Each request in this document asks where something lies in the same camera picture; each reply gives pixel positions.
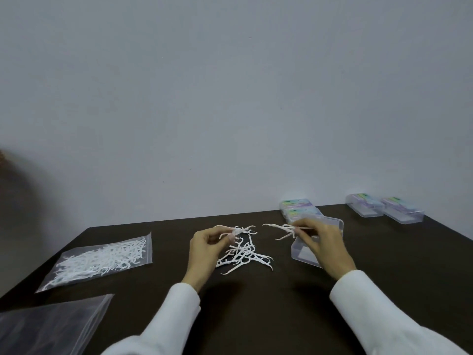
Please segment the white sleeve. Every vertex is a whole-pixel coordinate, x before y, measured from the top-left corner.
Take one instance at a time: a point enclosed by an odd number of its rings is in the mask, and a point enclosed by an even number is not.
[[[345,274],[330,300],[369,355],[467,355],[447,338],[417,324],[360,270]]]
[[[175,284],[154,318],[139,336],[127,337],[107,348],[102,355],[180,355],[189,331],[200,311],[194,288]]]

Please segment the brown object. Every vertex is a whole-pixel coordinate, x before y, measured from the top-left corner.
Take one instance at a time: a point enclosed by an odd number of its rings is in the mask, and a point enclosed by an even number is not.
[[[473,242],[425,217],[401,225],[384,216],[362,218],[344,204],[321,206],[345,222],[344,239],[357,267],[422,326],[473,353]],[[62,251],[153,232],[153,264],[34,294],[56,254],[0,299],[0,310],[116,294],[84,355],[141,333],[169,288],[186,272],[189,239],[217,224],[256,225],[259,253],[274,257],[274,271],[251,262],[220,275],[201,291],[202,310],[184,354],[364,354],[328,295],[334,281],[319,268],[291,259],[292,239],[275,241],[279,211],[89,228]]]

